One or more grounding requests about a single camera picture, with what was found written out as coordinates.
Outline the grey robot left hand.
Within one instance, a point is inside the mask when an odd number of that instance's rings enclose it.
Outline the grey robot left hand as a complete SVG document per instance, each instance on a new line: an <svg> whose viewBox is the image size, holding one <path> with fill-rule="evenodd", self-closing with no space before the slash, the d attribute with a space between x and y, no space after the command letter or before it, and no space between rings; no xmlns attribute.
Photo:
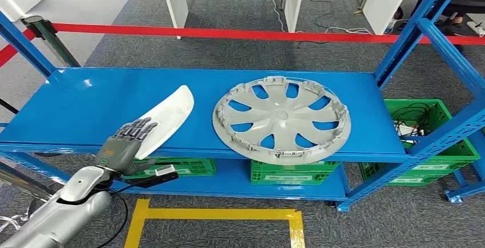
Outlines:
<svg viewBox="0 0 485 248"><path fill-rule="evenodd" d="M134 162L144 139L158 125L150 120L150 117L137 119L121 126L102 145L96 155L96 165L121 175L132 175L153 165L154 161Z"/></svg>

